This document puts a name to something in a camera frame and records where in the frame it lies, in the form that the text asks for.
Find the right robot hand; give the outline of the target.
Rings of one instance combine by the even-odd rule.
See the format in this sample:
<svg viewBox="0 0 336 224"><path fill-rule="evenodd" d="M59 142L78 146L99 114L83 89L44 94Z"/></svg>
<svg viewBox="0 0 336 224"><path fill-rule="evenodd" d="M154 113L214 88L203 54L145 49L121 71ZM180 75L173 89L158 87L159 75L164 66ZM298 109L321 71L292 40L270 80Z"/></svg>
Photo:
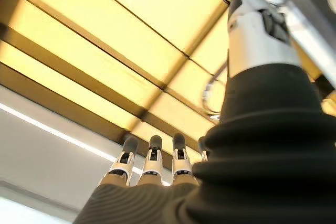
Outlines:
<svg viewBox="0 0 336 224"><path fill-rule="evenodd" d="M101 184L75 223L335 223L335 117L266 0L232 0L220 122L197 182Z"/></svg>

